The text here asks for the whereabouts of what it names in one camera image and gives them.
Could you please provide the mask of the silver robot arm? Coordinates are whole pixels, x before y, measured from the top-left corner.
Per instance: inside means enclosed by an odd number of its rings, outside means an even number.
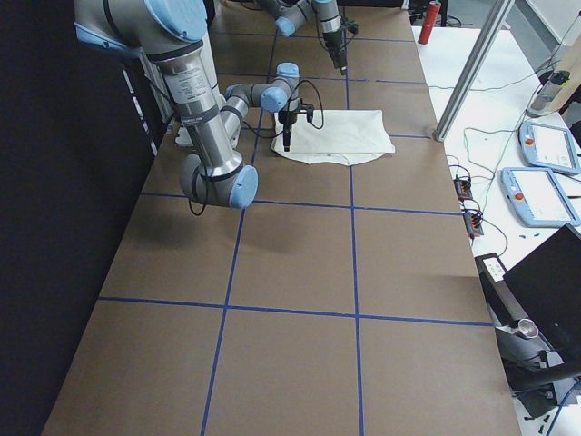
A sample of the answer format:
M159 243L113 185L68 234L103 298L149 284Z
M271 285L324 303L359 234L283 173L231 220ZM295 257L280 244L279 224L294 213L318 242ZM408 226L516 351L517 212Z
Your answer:
M299 67L279 64L272 82L236 84L221 94L202 1L77 1L74 12L81 42L117 54L145 54L161 72L195 148L180 176L187 198L235 209L251 205L259 177L236 149L241 124L252 107L296 114Z
M254 1L275 21L278 31L285 37L294 35L311 18L317 22L316 30L323 50L329 55L333 67L341 75L348 72L346 32L355 35L357 25L343 16L336 1Z

